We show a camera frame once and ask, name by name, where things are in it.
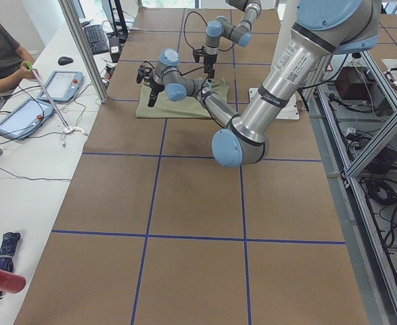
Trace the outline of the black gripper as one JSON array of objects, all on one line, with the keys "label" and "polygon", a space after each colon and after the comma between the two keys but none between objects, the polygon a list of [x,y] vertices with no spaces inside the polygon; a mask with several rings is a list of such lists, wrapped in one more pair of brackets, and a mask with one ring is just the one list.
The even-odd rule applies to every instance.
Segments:
[{"label": "black gripper", "polygon": [[149,96],[149,101],[147,106],[154,107],[156,104],[156,96],[160,92],[164,91],[164,84],[162,79],[158,75],[153,74],[149,78],[149,86],[151,88],[151,94]]},{"label": "black gripper", "polygon": [[214,65],[216,64],[217,61],[217,55],[216,54],[208,54],[206,53],[204,56],[204,67],[207,71],[208,75],[208,80],[212,81],[214,79]]}]

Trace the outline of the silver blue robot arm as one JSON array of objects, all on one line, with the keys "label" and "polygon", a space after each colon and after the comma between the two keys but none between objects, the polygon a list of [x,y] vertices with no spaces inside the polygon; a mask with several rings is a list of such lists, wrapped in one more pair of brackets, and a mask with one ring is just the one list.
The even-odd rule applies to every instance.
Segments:
[{"label": "silver blue robot arm", "polygon": [[262,11],[260,1],[226,1],[228,5],[244,13],[240,23],[233,25],[224,16],[218,16],[206,27],[206,42],[202,47],[204,57],[204,72],[211,80],[214,78],[214,65],[220,48],[220,39],[225,38],[233,44],[247,47],[251,39],[252,26]]},{"label": "silver blue robot arm", "polygon": [[291,39],[241,114],[209,83],[182,76],[178,53],[166,48],[149,73],[148,105],[154,106],[161,91],[173,102],[195,98],[222,127],[212,138],[215,160],[229,168],[257,163],[268,152],[266,129],[317,62],[375,47],[380,14],[379,1],[299,1]]}]

